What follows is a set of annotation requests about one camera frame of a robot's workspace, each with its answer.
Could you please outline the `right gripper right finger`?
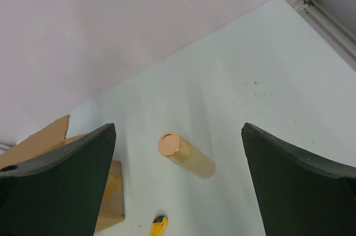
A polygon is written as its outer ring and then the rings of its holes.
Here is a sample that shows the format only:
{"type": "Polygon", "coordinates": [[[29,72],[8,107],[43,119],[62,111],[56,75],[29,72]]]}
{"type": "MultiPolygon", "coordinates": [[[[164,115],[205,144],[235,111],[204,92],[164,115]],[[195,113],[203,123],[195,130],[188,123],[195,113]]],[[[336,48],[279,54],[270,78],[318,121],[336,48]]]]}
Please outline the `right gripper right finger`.
{"type": "Polygon", "coordinates": [[[355,168],[245,123],[241,137],[266,235],[355,235],[355,168]]]}

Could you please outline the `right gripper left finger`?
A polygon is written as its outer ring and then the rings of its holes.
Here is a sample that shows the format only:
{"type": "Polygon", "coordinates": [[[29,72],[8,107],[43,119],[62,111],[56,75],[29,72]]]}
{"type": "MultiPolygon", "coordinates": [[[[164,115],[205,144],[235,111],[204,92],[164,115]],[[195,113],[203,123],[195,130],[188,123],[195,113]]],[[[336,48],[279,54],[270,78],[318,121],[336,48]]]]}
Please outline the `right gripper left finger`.
{"type": "Polygon", "coordinates": [[[1,168],[1,235],[94,235],[115,142],[105,124],[1,168]]]}

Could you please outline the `brown cardboard express box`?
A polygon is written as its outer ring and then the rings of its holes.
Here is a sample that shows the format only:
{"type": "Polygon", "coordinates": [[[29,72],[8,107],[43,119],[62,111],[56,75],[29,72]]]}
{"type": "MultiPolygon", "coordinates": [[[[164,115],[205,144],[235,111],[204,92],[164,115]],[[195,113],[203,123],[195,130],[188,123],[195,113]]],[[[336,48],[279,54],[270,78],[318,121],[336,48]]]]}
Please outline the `brown cardboard express box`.
{"type": "MultiPolygon", "coordinates": [[[[70,117],[65,115],[35,132],[1,155],[1,168],[56,150],[87,134],[67,137],[70,117]]],[[[97,218],[95,233],[125,219],[121,163],[112,156],[110,170],[97,218]]]]}

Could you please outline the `yellow utility knife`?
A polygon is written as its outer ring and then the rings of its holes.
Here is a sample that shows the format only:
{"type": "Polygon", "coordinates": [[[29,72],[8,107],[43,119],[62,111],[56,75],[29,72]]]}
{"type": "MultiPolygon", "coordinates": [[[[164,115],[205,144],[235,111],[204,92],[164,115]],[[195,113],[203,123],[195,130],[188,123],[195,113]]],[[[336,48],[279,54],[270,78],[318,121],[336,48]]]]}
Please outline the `yellow utility knife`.
{"type": "Polygon", "coordinates": [[[168,218],[165,215],[157,216],[152,222],[150,236],[162,236],[168,224],[168,218]]]}

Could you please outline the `frosted bottle with gold cap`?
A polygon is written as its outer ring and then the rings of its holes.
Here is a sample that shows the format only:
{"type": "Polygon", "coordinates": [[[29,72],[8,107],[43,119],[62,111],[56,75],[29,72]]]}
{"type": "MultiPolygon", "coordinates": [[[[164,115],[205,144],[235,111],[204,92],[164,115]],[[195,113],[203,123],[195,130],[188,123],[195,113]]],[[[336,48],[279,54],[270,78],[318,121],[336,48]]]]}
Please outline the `frosted bottle with gold cap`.
{"type": "Polygon", "coordinates": [[[212,159],[174,131],[164,133],[157,143],[159,153],[202,179],[216,172],[212,159]]]}

